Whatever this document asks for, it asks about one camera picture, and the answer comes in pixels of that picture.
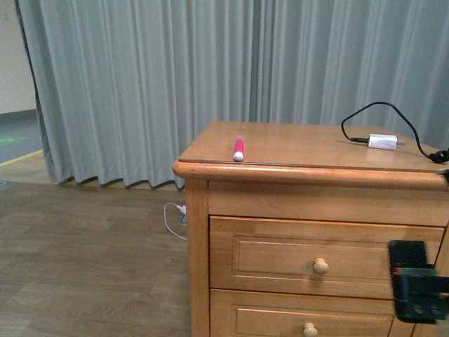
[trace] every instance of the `white wall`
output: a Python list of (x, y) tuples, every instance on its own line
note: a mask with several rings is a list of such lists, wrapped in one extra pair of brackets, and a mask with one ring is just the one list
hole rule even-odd
[(14, 0), (0, 0), (0, 114), (36, 109)]

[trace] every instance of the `nightstand top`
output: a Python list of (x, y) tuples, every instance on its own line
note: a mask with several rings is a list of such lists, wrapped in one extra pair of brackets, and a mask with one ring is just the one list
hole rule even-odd
[[(378, 127), (346, 127), (352, 137), (370, 133), (395, 134)], [(244, 160), (234, 162), (236, 137), (242, 135)], [(395, 151), (367, 148), (351, 143), (340, 126), (269, 124), (214, 121), (180, 156), (180, 162), (257, 166), (287, 166), (327, 169), (439, 172), (447, 165), (434, 164), (418, 150), (413, 139), (397, 135), (405, 146)], [(436, 151), (423, 145), (424, 151)]]

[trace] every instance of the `black cable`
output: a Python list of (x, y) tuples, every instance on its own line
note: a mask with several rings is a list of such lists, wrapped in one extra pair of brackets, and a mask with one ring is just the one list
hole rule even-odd
[(377, 105), (377, 104), (381, 104), (381, 105), (388, 105), (390, 107), (392, 107), (394, 109), (394, 111), (397, 112), (397, 114), (404, 120), (405, 123), (407, 123), (407, 125), (409, 125), (409, 127), (412, 129), (413, 134), (415, 135), (415, 139), (416, 139), (416, 145), (418, 146), (418, 149), (420, 150), (420, 152), (426, 157), (429, 158), (430, 160), (434, 161), (421, 147), (421, 142), (420, 142), (420, 137), (418, 136), (418, 132), (416, 131), (415, 127), (410, 123), (410, 121), (402, 114), (402, 112), (399, 111), (399, 109), (397, 107), (395, 107), (394, 105), (392, 105), (391, 103), (388, 102), (373, 102), (371, 104), (366, 105), (365, 107), (362, 107), (359, 111), (353, 113), (351, 116), (346, 117), (345, 119), (343, 119), (342, 121), (342, 131), (344, 136), (355, 143), (365, 143), (368, 144), (369, 138), (350, 138), (346, 131), (344, 130), (344, 123), (348, 120), (351, 119), (352, 117), (356, 116), (357, 114), (360, 114), (362, 111), (364, 111), (365, 109), (368, 109), (369, 107), (372, 107), (373, 105)]

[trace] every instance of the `white cap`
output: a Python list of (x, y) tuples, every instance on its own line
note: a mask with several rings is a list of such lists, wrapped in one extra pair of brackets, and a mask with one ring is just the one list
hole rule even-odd
[(243, 161), (243, 153), (241, 151), (234, 153), (234, 161)]

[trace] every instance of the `white charger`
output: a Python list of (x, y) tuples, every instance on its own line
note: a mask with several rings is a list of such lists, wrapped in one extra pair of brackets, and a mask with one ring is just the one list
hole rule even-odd
[(395, 150), (397, 145), (405, 145), (405, 143), (393, 135), (370, 134), (368, 141), (368, 147), (373, 149)]

